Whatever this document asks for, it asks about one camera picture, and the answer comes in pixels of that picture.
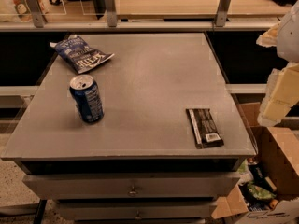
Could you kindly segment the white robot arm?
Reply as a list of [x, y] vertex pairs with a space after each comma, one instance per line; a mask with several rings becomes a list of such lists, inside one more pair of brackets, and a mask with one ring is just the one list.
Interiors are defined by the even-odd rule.
[[271, 127], [280, 123], [299, 102], [299, 1], [280, 23], [260, 35], [256, 44], [275, 47], [277, 56], [288, 62], [282, 70], [272, 70], [260, 106], [258, 123]]

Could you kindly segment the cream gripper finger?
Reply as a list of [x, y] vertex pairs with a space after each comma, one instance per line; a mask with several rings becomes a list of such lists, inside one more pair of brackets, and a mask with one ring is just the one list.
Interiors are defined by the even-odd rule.
[[258, 123], [264, 127], [279, 124], [299, 102], [299, 63], [288, 63], [282, 70], [273, 69], [266, 84]]
[[275, 47], [277, 45], [279, 26], [280, 23], [277, 23], [260, 35], [256, 40], [256, 44], [262, 47]]

